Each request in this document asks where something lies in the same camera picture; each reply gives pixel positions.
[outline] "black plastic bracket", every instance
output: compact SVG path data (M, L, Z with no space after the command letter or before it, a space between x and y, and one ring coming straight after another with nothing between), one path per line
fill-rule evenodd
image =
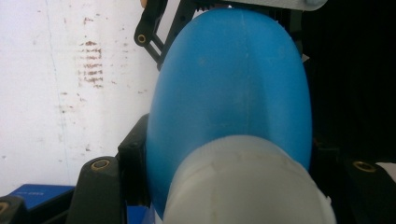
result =
M123 196L128 205L150 207L146 176L146 132L149 115L143 116L119 146Z
M126 223L119 161L100 157L84 164L66 223Z

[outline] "screw hole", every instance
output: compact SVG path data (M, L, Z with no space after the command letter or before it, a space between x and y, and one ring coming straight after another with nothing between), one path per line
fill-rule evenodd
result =
M144 35L139 35L137 37L137 41L139 41L139 43L144 44L146 43L146 37Z

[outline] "blue surface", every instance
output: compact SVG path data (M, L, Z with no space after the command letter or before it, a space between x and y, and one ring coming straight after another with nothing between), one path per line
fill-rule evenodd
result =
M243 9L204 13L170 48L150 110L148 184L157 212L163 216L177 167L205 143L255 135L308 168L311 129L304 68L284 29Z
M72 186L26 184L15 189L9 195L22 197L29 210L73 188Z

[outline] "white plastic object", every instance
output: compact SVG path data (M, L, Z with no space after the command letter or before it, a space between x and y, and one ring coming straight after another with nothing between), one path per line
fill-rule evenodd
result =
M164 224L330 224L330 201L309 173L259 137L234 135L197 148L174 176Z

